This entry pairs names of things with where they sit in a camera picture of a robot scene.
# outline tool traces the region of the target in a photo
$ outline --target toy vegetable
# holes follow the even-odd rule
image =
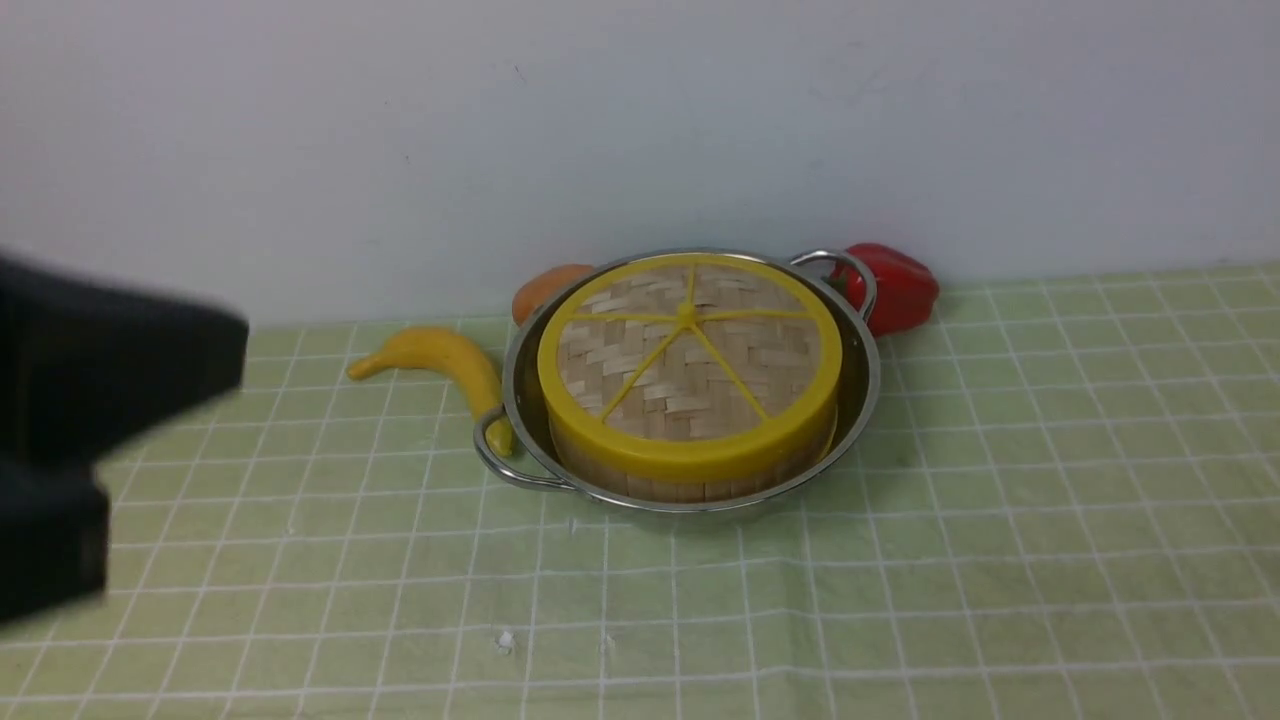
[[[847,249],[876,275],[879,297],[867,323],[876,337],[900,333],[924,324],[938,299],[938,281],[927,266],[892,247],[863,242]],[[840,265],[827,282],[854,307],[860,307],[867,284],[847,265]]]

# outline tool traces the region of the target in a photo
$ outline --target yellow spoke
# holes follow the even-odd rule
[[[699,320],[708,323],[710,320],[736,320],[739,318],[796,318],[796,319],[809,319],[812,315],[809,313],[799,313],[791,310],[726,310],[723,313],[708,313],[699,318]]]
[[[698,260],[694,260],[689,264],[689,291],[685,293],[685,302],[687,302],[690,307],[694,306],[694,283],[696,282],[696,277]]]
[[[746,383],[742,382],[742,378],[737,377],[737,373],[735,373],[733,368],[730,366],[727,360],[724,360],[724,356],[719,354],[719,350],[716,350],[716,346],[712,345],[712,340],[707,337],[707,333],[703,332],[703,328],[692,325],[689,329],[698,336],[698,340],[703,341],[703,347],[707,348],[707,352],[710,352],[712,359],[719,363],[721,368],[724,368],[724,373],[728,375],[728,379],[732,380],[735,386],[737,386],[737,391],[741,392],[744,397],[746,397],[746,402],[751,406],[753,410],[755,410],[755,414],[760,416],[760,420],[768,420],[769,414],[764,411],[764,407],[760,406],[760,402],[755,400],[755,396],[751,395],[750,389],[748,389]]]
[[[658,347],[653,352],[650,352],[648,357],[644,359],[644,363],[640,363],[640,366],[636,368],[636,372],[631,373],[631,377],[627,378],[627,382],[622,383],[622,389],[620,389],[618,393],[613,396],[613,400],[609,400],[609,404],[604,406],[604,410],[600,413],[602,423],[604,421],[605,418],[609,416],[609,413],[613,413],[613,410],[616,410],[617,406],[622,404],[622,398],[626,397],[628,392],[631,392],[631,388],[636,384],[636,380],[640,379],[640,375],[643,375],[644,372],[649,369],[649,365],[653,365],[653,363],[658,357],[660,357],[663,352],[667,351],[667,347],[669,347],[671,343],[676,342],[676,338],[680,337],[680,333],[682,332],[685,332],[685,328],[676,328],[675,331],[672,331],[671,334],[668,334],[660,343],[658,343]]]
[[[636,320],[639,323],[678,323],[675,315],[658,315],[650,313],[575,313],[570,320]]]

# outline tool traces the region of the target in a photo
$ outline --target woven bamboo lid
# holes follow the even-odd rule
[[[558,442],[676,483],[759,471],[829,432],[840,364],[813,291],[716,254],[602,274],[566,299],[539,346]]]

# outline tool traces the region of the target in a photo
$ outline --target toy banana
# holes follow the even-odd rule
[[[502,380],[489,356],[471,338],[449,328],[412,327],[393,334],[383,347],[347,368],[347,377],[362,380],[394,368],[431,370],[448,375],[467,398],[467,407],[476,420],[502,404]],[[515,432],[506,418],[485,430],[489,447],[503,457],[509,456]]]

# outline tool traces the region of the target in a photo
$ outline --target pot handle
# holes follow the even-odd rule
[[[855,310],[858,310],[858,314],[863,316],[863,322],[869,323],[872,319],[872,310],[876,309],[876,296],[879,293],[876,287],[876,273],[872,273],[872,269],[867,266],[867,263],[863,263],[844,250],[810,250],[792,258],[790,264],[808,265],[809,263],[815,263],[818,260],[831,260],[837,265],[847,265],[863,278],[863,283],[867,286],[867,296],[863,299],[863,306],[855,307]]]
[[[561,480],[558,478],[539,478],[538,475],[527,475],[516,470],[515,468],[503,462],[502,457],[489,447],[489,441],[485,439],[484,433],[489,429],[489,425],[497,423],[498,420],[507,416],[507,409],[498,405],[493,410],[484,414],[480,421],[476,423],[475,430],[471,432],[471,442],[476,446],[476,452],[480,455],[480,461],[484,462],[485,468],[493,470],[499,478],[507,480],[508,483],[516,486],[517,488],[525,489],[576,489],[573,486]]]

